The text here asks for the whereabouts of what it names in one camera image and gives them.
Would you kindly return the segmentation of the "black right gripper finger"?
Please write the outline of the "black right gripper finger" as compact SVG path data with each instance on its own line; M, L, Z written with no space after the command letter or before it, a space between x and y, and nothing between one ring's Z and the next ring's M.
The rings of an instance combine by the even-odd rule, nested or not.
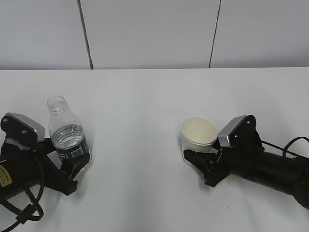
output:
M192 150L184 151L184 159L202 173L212 173L216 167L215 153L201 153Z
M221 149L220 143L218 141L215 141L212 145L211 151L219 151Z

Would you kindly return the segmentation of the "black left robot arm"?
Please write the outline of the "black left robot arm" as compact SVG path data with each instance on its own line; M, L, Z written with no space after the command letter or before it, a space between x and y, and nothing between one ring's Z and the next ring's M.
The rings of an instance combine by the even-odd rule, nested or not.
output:
M46 188L67 196L77 190L75 177L90 161L90 154L62 161L61 168L50 160L48 154L55 151L50 138L25 147L10 137L6 137L0 151L0 197L9 199L41 183Z

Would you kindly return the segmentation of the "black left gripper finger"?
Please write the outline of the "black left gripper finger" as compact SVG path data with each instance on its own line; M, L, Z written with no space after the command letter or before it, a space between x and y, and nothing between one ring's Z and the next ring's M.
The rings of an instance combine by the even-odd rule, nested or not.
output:
M55 150L56 148L54 147L51 138L44 138L42 142L36 144L36 151L44 155L48 155Z
M72 159L64 159L62 161L61 171L67 178L75 180L76 176L85 168L90 160L91 154L89 153Z

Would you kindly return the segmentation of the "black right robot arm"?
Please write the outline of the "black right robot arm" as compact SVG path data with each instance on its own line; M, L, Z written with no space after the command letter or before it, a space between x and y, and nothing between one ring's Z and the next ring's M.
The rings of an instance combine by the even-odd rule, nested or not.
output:
M309 159L283 157L262 147L220 148L217 153L184 151L184 158L203 175L206 185L215 187L229 175L255 182L291 195L309 207Z

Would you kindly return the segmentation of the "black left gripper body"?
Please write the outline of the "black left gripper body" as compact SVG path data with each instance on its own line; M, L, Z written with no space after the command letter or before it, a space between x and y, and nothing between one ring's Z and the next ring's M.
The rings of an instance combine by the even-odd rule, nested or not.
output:
M77 190L78 181L67 178L61 171L61 167L50 160L48 155L36 151L36 145L31 147L34 167L31 168L31 186L42 184L44 187L56 190L67 196Z

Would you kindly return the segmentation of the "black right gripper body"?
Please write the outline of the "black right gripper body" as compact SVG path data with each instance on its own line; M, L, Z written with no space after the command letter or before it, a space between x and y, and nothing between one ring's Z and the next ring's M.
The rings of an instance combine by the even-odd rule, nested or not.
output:
M229 167L226 164L226 157L230 152L231 148L220 148L217 153L203 153L205 160L203 177L206 185L215 187L230 175Z

